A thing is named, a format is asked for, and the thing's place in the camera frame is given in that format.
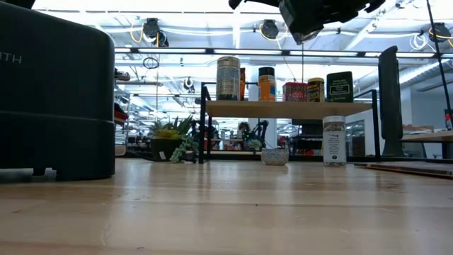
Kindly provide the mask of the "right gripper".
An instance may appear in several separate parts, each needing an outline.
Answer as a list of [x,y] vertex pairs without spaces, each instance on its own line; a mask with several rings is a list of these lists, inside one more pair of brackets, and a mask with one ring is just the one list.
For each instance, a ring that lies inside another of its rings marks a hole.
[[[229,6],[236,9],[242,2],[252,1],[278,7],[280,0],[229,0]],[[345,23],[358,16],[362,10],[367,13],[378,9],[385,0],[323,0],[320,17],[323,23]]]

